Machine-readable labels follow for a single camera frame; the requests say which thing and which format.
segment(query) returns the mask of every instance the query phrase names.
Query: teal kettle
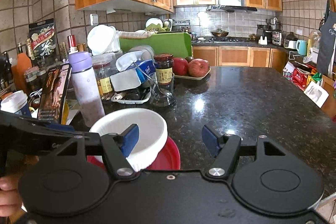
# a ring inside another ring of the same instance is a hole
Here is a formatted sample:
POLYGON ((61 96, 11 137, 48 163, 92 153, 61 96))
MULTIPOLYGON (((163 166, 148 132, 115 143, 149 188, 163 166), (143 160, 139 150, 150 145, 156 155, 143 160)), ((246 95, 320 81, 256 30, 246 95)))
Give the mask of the teal kettle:
POLYGON ((307 55, 307 42, 304 40, 298 40, 296 42, 296 50, 299 52, 299 55, 307 55))

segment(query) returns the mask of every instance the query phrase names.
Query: blue gripper pad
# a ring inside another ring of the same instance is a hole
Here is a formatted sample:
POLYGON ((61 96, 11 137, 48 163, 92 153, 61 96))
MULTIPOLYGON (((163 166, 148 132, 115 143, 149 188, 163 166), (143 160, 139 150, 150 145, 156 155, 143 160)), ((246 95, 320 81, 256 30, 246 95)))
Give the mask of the blue gripper pad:
POLYGON ((139 140, 139 127, 135 125, 130 128, 128 132, 124 133, 125 132, 123 132, 124 138, 120 150, 125 157, 128 157, 139 140))
POLYGON ((217 136, 206 126, 202 128, 202 140, 210 154, 216 157, 221 151, 221 147, 218 145, 217 136))

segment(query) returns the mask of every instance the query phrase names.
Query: finger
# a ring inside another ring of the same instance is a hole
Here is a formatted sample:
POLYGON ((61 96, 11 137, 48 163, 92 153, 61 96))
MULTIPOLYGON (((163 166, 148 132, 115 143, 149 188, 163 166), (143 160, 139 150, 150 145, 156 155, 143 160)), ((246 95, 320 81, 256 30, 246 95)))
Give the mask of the finger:
POLYGON ((0 206, 21 204, 19 192, 17 190, 0 191, 0 206))
POLYGON ((0 206, 0 217, 11 216, 21 208, 21 205, 2 205, 0 206))
POLYGON ((17 189, 19 176, 11 175, 0 178, 0 189, 4 191, 17 189))

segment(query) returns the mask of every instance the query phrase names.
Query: kitchen island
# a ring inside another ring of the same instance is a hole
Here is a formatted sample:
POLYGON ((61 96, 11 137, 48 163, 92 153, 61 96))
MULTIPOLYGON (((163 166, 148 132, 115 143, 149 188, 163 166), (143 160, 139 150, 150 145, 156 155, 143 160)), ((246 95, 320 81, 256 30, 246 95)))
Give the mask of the kitchen island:
MULTIPOLYGON (((171 108, 150 108, 161 114, 168 135, 175 141, 182 169, 207 168, 213 161, 202 142, 205 124, 224 133, 255 141, 267 135, 305 161, 323 178, 324 197, 336 192, 336 123, 303 92, 272 68, 212 67, 201 81, 176 79, 177 103, 171 108)), ((126 108, 109 103, 105 113, 126 108)), ((88 131, 80 114, 76 130, 88 131)))

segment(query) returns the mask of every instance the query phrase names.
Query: green cutting board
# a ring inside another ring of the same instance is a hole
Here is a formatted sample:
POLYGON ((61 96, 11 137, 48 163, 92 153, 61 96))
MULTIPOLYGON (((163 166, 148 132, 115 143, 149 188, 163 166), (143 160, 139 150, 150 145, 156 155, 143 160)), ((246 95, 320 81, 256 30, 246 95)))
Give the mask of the green cutting board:
POLYGON ((187 33, 160 33, 144 39, 120 38, 123 52, 140 45, 149 45, 155 54, 170 53, 174 57, 192 56, 191 37, 187 33))

